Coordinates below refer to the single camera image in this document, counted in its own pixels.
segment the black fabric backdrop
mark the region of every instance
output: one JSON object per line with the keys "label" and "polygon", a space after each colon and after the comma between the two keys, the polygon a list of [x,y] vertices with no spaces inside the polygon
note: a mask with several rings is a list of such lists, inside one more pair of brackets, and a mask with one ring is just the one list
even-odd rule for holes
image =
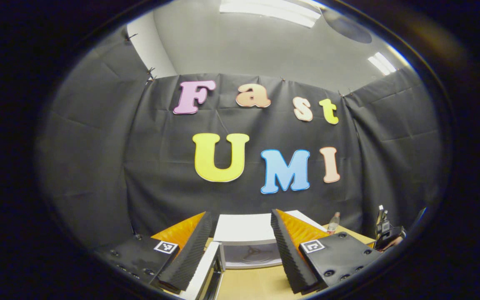
{"label": "black fabric backdrop", "polygon": [[[153,234],[204,210],[269,213],[299,209],[325,224],[373,235],[377,207],[394,225],[409,226],[419,209],[442,194],[445,137],[434,104],[411,70],[399,70],[352,95],[251,75],[149,75],[124,28],[100,42],[68,75],[46,111],[37,139],[40,182],[55,212],[87,247]],[[193,115],[175,115],[179,84],[215,80]],[[240,107],[238,87],[263,85],[272,104]],[[309,100],[314,119],[298,120],[292,99]],[[320,100],[337,105],[337,125],[325,121]],[[230,164],[229,133],[245,133],[244,173],[232,182],[208,182],[194,168],[197,133],[216,133],[215,163]],[[337,149],[338,182],[323,182],[320,148]],[[263,150],[286,163],[308,150],[310,188],[262,194]]]}

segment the white wall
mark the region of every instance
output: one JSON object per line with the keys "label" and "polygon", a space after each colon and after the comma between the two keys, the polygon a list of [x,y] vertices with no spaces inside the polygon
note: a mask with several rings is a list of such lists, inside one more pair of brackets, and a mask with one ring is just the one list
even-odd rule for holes
{"label": "white wall", "polygon": [[170,57],[166,53],[155,26],[153,11],[149,12],[127,25],[131,42],[145,66],[152,71],[153,77],[167,77],[177,75]]}

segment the plastic bottle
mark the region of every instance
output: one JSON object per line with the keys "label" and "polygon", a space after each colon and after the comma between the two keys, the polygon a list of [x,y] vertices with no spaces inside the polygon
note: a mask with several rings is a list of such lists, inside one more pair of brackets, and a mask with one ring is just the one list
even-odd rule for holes
{"label": "plastic bottle", "polygon": [[335,213],[335,216],[329,222],[329,226],[327,228],[327,233],[328,234],[335,233],[335,230],[337,229],[339,223],[340,223],[340,212],[337,211]]}

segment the orange soft pad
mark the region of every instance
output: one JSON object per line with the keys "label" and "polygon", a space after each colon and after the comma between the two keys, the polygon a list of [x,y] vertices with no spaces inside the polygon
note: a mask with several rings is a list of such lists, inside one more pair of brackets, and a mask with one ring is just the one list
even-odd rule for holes
{"label": "orange soft pad", "polygon": [[297,252],[299,252],[299,244],[329,236],[327,232],[319,230],[311,224],[299,220],[298,218],[291,216],[284,211],[278,209],[276,211],[279,213],[282,222],[284,222],[284,226],[286,226],[286,230],[288,231],[288,234],[290,235],[292,243],[294,243],[294,247]]}
{"label": "orange soft pad", "polygon": [[153,235],[152,238],[179,245],[179,253],[181,253],[204,214],[205,212],[181,221]]}

